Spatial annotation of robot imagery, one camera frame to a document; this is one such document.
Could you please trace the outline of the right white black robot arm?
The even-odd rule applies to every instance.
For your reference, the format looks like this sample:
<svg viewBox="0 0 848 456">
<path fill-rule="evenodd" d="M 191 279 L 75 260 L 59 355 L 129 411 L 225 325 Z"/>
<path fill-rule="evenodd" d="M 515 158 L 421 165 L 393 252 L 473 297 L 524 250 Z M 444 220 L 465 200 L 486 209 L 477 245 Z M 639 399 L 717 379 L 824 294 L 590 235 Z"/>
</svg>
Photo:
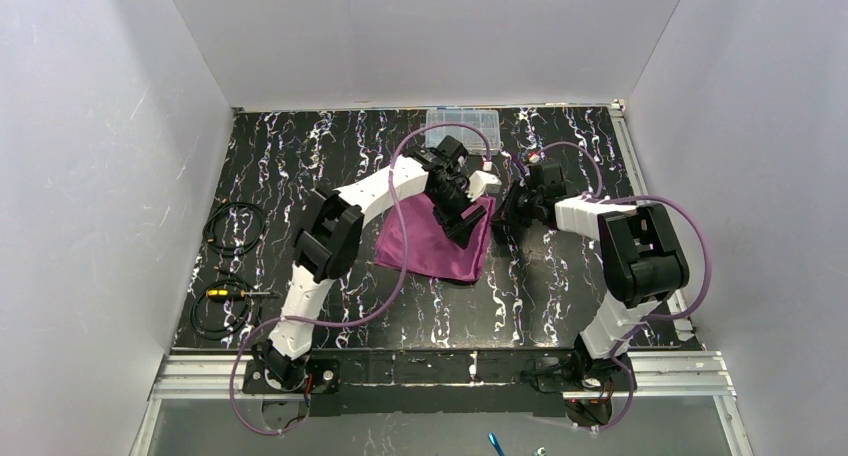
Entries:
<svg viewBox="0 0 848 456">
<path fill-rule="evenodd" d="M 568 382 L 602 381 L 621 367 L 637 327 L 672 293 L 689 282 L 689 266 L 665 207 L 628 205 L 580 194 L 556 162 L 532 163 L 512 182 L 496 223 L 529 227 L 535 222 L 577 234 L 600 246 L 606 294 L 569 353 L 541 363 L 533 377 L 555 374 Z"/>
</svg>

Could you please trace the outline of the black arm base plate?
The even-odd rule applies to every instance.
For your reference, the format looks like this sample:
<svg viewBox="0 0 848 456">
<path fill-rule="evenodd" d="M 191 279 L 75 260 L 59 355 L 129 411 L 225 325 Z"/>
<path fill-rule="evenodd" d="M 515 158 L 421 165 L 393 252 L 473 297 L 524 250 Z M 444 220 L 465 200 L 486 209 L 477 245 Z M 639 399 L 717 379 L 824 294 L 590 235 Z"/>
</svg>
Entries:
<svg viewBox="0 0 848 456">
<path fill-rule="evenodd" d="M 570 349 L 330 350 L 307 356 L 308 381 L 285 392 L 264 367 L 249 358 L 237 377 L 243 395 L 298 400 L 314 417 L 402 412 L 530 413 L 575 415 L 606 421 L 612 401 L 627 397 L 632 364 L 602 381 L 568 382 L 530 370 L 554 363 Z"/>
</svg>

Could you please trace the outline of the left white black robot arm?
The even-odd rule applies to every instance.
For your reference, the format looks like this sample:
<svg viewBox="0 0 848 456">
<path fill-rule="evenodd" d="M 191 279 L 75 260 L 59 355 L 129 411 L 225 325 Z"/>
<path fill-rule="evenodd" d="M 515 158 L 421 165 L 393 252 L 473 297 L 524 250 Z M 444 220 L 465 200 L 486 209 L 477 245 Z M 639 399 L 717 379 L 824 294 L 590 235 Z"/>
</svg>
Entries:
<svg viewBox="0 0 848 456">
<path fill-rule="evenodd" d="M 308 381 L 307 356 L 317 327 L 332 327 L 319 313 L 332 286 L 356 262 L 362 231 L 375 217 L 390 211 L 401 238 L 399 271 L 406 276 L 413 260 L 414 217 L 408 199 L 424 197 L 431 206 L 425 220 L 449 248 L 465 252 L 486 216 L 479 201 L 500 186 L 492 171 L 492 145 L 485 141 L 482 166 L 466 174 L 469 150 L 446 136 L 435 147 L 411 146 L 402 140 L 390 163 L 355 183 L 335 189 L 317 187 L 305 204 L 293 239 L 290 285 L 278 318 L 263 323 L 268 338 L 253 349 L 261 364 L 285 392 Z"/>
</svg>

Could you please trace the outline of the purple cloth napkin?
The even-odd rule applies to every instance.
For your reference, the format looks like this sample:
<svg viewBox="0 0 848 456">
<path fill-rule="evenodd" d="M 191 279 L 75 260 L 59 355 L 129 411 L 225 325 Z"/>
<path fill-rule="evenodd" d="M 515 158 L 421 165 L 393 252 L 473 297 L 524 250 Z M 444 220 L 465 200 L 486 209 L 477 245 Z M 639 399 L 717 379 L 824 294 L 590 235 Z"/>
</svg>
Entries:
<svg viewBox="0 0 848 456">
<path fill-rule="evenodd" d="M 483 196 L 475 202 L 476 209 L 484 211 L 471 234 L 468 247 L 463 249 L 451 241 L 437 223 L 434 205 L 424 194 L 400 202 L 409 248 L 407 270 L 411 273 L 450 280 L 474 283 L 484 269 L 484 260 L 491 239 L 491 221 L 496 200 Z M 376 263 L 382 267 L 401 269 L 403 264 L 402 228 L 395 208 L 386 217 L 377 238 Z"/>
</svg>

